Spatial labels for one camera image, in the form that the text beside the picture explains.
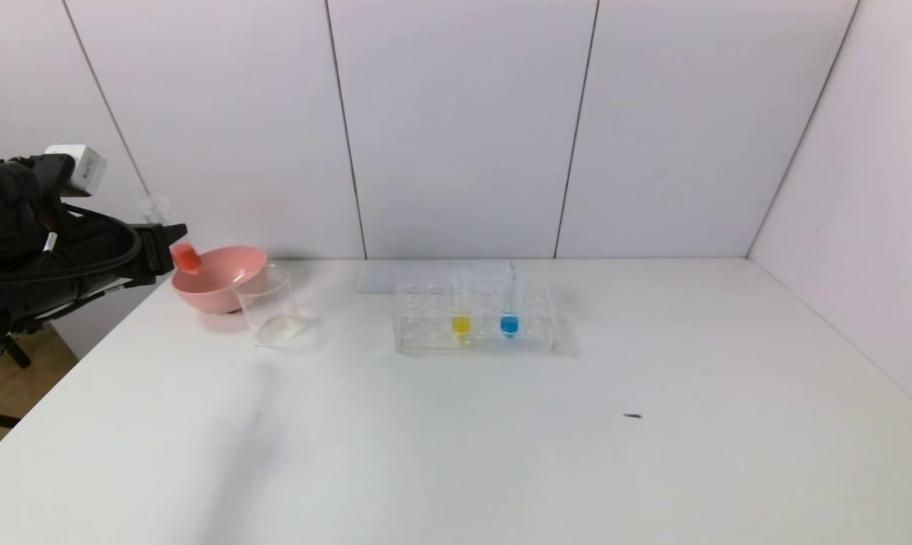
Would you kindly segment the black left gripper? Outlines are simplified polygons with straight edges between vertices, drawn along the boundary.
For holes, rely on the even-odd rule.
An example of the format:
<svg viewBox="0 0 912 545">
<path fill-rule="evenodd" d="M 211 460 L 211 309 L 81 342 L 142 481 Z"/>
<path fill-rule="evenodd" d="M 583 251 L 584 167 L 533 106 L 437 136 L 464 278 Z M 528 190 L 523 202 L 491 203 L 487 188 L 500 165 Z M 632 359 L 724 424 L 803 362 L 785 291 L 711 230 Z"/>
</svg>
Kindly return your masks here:
<svg viewBox="0 0 912 545">
<path fill-rule="evenodd" d="M 168 275 L 174 269 L 170 246 L 187 237 L 184 223 L 161 225 L 159 223 L 123 224 L 95 222 L 95 232 L 79 244 L 79 265 L 98 266 L 98 277 L 155 283 L 157 277 Z M 129 260 L 106 268 L 105 262 L 116 261 L 132 252 L 134 241 L 139 249 Z"/>
</svg>

